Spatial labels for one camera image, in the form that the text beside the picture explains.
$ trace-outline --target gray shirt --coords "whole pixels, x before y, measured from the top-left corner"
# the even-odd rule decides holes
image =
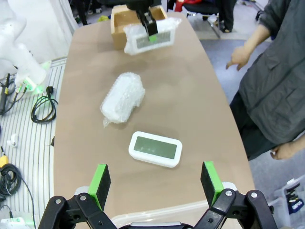
[[[271,0],[260,23],[276,39],[243,77],[239,92],[251,119],[275,144],[305,130],[305,0]]]

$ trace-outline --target metal slatted surface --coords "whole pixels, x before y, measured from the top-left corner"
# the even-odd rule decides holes
[[[54,87],[53,97],[57,101],[59,101],[65,64],[66,59],[53,61],[49,70],[48,85]],[[54,150],[50,144],[55,135],[56,125],[56,120],[48,124],[32,122],[31,110],[40,96],[41,94],[21,99],[8,113],[0,117],[2,128],[0,146],[3,146],[9,162],[19,168],[33,194],[37,225],[50,197],[54,195]],[[50,110],[51,106],[46,104],[45,108],[40,109],[39,117],[47,115]],[[14,133],[19,136],[18,146],[15,148],[7,146],[7,140]],[[31,197],[24,184],[3,204],[9,205],[12,211],[32,212]]]

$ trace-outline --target brown tabletop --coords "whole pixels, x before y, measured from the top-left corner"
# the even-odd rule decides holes
[[[168,15],[183,19],[174,46],[136,56],[114,50],[109,21],[75,32],[58,107],[55,195],[68,199],[78,187],[88,186],[98,164],[109,166],[112,184],[105,212],[110,218],[204,200],[203,161],[214,161],[222,181],[235,183],[241,192],[254,189],[213,67],[187,19]],[[141,76],[144,100],[127,123],[104,128],[100,105],[125,72]],[[179,139],[179,165],[166,168],[134,160],[128,146],[135,131]]]

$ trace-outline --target yellow connector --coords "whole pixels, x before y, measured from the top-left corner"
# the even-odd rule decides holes
[[[2,168],[4,165],[9,163],[9,158],[8,156],[4,155],[0,157],[0,168]]]

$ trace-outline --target bubble wrap package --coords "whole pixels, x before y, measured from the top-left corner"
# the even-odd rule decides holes
[[[175,31],[181,21],[180,18],[167,18],[157,21],[158,33],[150,38],[144,26],[141,24],[125,26],[124,31],[127,43],[124,52],[130,55],[136,55],[149,50],[173,45]]]
[[[104,127],[109,123],[127,122],[133,108],[140,106],[145,95],[141,78],[134,73],[123,73],[114,82],[100,110],[105,116]]]

